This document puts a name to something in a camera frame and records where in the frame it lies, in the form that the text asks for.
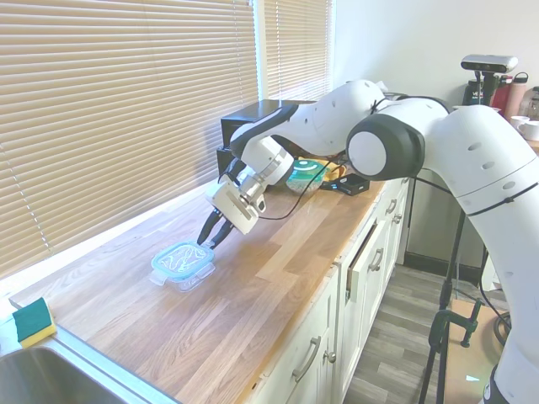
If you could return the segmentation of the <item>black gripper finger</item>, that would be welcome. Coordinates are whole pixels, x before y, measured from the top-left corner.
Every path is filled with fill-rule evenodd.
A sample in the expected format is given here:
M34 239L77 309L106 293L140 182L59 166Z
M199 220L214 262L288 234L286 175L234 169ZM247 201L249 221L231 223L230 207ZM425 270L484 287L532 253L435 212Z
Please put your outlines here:
M215 249L217 246L219 246L231 233L232 231L232 223L230 221L226 221L220 228L219 232L211 239L209 248Z
M216 225L216 223L220 220L220 211L219 210L213 210L207 219L205 220L204 225L202 226L202 229L200 231L200 234L197 238L197 244L202 245L208 236L211 234L212 229Z

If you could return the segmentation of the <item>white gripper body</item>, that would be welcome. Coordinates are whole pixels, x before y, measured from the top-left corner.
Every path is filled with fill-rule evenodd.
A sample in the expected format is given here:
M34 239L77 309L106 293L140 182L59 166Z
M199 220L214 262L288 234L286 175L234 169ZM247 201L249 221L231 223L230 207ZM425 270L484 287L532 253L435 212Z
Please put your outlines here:
M242 234L250 233L259 218L253 204L242 196L240 188L227 174L207 189L206 199Z

